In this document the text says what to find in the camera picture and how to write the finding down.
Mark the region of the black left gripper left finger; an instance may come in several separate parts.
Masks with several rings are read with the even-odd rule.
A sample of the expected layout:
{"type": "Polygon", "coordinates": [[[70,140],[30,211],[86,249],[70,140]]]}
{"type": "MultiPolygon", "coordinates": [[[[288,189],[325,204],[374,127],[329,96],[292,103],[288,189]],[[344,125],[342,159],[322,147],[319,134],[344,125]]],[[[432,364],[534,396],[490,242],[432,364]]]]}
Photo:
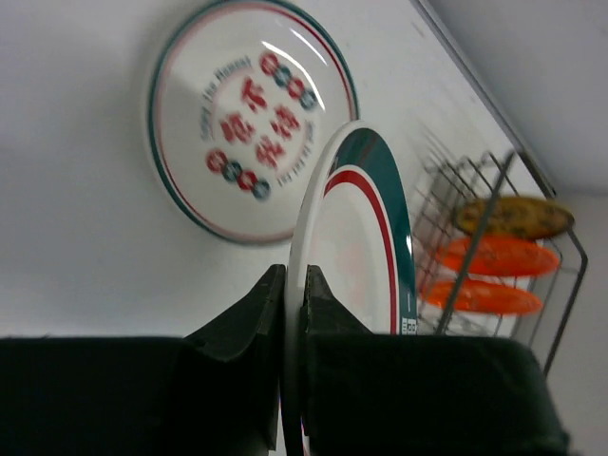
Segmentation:
{"type": "Polygon", "coordinates": [[[5,455],[266,455],[286,269],[185,337],[5,337],[5,455]]]}

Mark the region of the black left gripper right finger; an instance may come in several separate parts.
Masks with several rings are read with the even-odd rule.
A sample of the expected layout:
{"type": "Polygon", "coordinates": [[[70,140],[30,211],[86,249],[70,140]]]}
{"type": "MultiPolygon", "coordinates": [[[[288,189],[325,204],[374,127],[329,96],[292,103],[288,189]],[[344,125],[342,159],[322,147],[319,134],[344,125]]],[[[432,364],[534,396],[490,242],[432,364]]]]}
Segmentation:
{"type": "Polygon", "coordinates": [[[300,409],[315,455],[565,455],[542,369],[505,338],[367,330],[306,274],[300,409]]]}

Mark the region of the orange plastic plate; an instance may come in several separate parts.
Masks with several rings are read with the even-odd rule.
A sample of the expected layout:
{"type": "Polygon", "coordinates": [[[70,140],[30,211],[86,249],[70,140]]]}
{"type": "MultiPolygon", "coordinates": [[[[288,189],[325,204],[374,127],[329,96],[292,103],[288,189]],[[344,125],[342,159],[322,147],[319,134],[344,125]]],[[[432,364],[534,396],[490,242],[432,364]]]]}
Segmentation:
{"type": "MultiPolygon", "coordinates": [[[[436,258],[448,269],[459,272],[471,250],[472,238],[460,237],[441,248],[436,258]]],[[[511,237],[482,237],[468,266],[478,276],[542,276],[556,271],[558,256],[533,241],[511,237]]]]}
{"type": "MultiPolygon", "coordinates": [[[[444,309],[455,283],[455,279],[440,279],[418,295],[428,304],[444,309]]],[[[533,314],[542,307],[542,301],[524,289],[477,279],[463,281],[453,304],[457,312],[500,315],[533,314]]]]}

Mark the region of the white plate dark red rim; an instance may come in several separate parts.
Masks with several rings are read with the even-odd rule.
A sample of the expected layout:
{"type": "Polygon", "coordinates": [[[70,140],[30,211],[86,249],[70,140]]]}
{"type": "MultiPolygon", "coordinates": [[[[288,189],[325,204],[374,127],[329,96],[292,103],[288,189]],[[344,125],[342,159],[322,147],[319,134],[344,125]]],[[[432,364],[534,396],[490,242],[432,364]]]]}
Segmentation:
{"type": "Polygon", "coordinates": [[[299,364],[310,267],[363,330],[418,331],[409,212],[400,172],[384,138],[353,121],[329,139],[310,177],[297,217],[284,292],[285,348],[281,418],[288,454],[302,455],[303,403],[299,364]]]}

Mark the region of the white plate red characters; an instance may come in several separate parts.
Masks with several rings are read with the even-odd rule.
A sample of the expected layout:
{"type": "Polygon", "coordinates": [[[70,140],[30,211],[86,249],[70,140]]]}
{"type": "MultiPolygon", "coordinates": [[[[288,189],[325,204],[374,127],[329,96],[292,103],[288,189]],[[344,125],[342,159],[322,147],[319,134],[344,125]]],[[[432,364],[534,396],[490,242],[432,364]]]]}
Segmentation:
{"type": "Polygon", "coordinates": [[[206,1],[154,50],[142,130],[168,197],[220,238],[290,238],[321,150],[360,116],[331,35],[288,1],[206,1]]]}

